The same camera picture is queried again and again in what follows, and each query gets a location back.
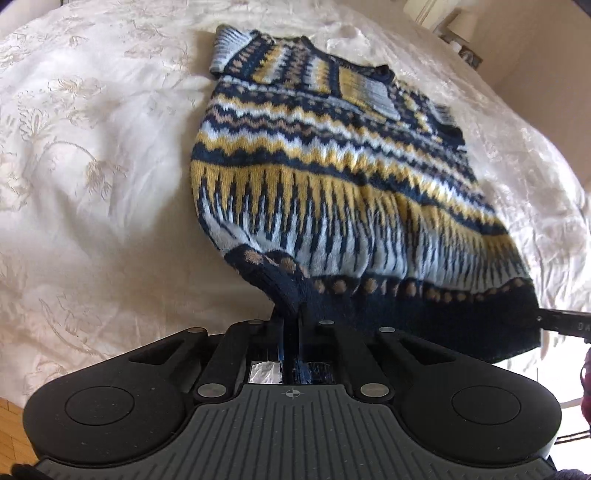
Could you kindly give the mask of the navy yellow patterned knit sweater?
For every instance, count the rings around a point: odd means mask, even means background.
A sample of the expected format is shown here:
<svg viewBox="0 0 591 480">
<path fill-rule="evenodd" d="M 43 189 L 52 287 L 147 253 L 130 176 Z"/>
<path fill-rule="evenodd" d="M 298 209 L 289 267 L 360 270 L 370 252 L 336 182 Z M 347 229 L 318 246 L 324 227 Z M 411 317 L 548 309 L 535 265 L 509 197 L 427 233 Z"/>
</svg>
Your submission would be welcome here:
<svg viewBox="0 0 591 480">
<path fill-rule="evenodd" d="M 197 219 L 278 311 L 490 363 L 540 346 L 528 269 L 447 107 L 388 66 L 228 25 L 211 74 Z"/>
</svg>

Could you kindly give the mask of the cream embroidered bedspread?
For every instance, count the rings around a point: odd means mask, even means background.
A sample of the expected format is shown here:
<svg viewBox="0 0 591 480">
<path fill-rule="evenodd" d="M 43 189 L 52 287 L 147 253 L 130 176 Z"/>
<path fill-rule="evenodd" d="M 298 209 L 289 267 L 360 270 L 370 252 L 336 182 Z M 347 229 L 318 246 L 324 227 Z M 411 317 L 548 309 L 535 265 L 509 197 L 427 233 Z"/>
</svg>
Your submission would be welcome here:
<svg viewBox="0 0 591 480">
<path fill-rule="evenodd" d="M 590 198 L 564 157 L 388 1 L 74 1 L 1 42 L 1 395 L 271 303 L 204 236 L 188 166 L 218 25 L 307 36 L 451 108 L 541 304 L 590 307 Z"/>
</svg>

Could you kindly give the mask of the dark framed photo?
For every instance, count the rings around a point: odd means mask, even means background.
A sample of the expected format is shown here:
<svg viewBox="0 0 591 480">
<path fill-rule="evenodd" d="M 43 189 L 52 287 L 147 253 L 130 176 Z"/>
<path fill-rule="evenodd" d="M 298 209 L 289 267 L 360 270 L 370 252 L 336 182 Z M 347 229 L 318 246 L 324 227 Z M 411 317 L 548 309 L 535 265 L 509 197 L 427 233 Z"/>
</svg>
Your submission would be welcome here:
<svg viewBox="0 0 591 480">
<path fill-rule="evenodd" d="M 477 70 L 483 62 L 483 59 L 468 47 L 463 47 L 459 55 L 474 70 Z"/>
</svg>

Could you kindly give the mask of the cream bedside lamp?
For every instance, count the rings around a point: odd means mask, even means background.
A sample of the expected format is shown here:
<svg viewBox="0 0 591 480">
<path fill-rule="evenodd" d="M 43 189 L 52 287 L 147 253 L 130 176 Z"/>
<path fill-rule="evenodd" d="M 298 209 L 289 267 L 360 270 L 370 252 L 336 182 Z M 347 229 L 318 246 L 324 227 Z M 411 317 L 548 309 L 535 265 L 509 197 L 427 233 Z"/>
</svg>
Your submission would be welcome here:
<svg viewBox="0 0 591 480">
<path fill-rule="evenodd" d="M 478 14 L 469 10 L 461 10 L 447 25 L 447 30 L 456 38 L 470 43 L 478 24 Z"/>
</svg>

